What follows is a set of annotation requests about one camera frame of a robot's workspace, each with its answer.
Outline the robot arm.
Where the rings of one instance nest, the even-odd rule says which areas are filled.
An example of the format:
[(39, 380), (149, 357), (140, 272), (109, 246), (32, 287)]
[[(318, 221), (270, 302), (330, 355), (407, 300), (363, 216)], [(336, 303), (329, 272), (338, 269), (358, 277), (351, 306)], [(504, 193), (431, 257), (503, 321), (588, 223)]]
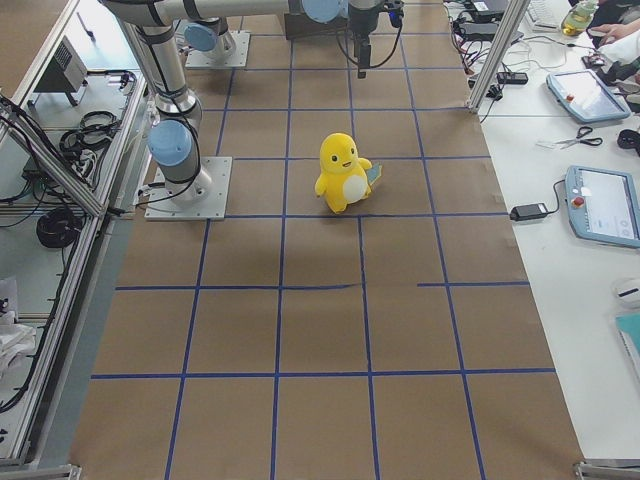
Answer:
[[(370, 36), (378, 28), (379, 16), (387, 13), (396, 26), (402, 25), (402, 14), (395, 13), (394, 8), (389, 1), (292, 1), (289, 13), (321, 24), (336, 35), (348, 31), (353, 51), (348, 51), (346, 43), (339, 42), (338, 46), (346, 60), (356, 66), (358, 77), (364, 78), (377, 67), (371, 60)], [(250, 33), (231, 30), (225, 16), (197, 15), (184, 25), (181, 35), (189, 69), (228, 69), (247, 63)]]
[(203, 178), (199, 124), (201, 102), (188, 86), (179, 59), (174, 24), (191, 20), (198, 26), (228, 16), (302, 12), (317, 23), (338, 16), (353, 18), (354, 1), (104, 1), (129, 30), (129, 43), (144, 76), (154, 87), (160, 121), (151, 129), (148, 147), (164, 175), (171, 197), (200, 192)]

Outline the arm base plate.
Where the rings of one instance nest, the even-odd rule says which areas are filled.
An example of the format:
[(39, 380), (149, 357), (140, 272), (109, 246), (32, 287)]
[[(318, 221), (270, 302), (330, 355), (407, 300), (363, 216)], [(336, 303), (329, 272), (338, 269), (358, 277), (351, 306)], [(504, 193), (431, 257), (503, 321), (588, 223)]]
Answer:
[(183, 191), (184, 186), (166, 183), (157, 167), (154, 181), (163, 186), (151, 191), (144, 217), (149, 221), (223, 220), (231, 171), (231, 157), (203, 157), (200, 174)]
[(190, 47), (186, 68), (191, 70), (218, 70), (243, 68), (247, 64), (250, 32), (246, 30), (216, 34), (208, 29), (190, 25), (184, 34)]

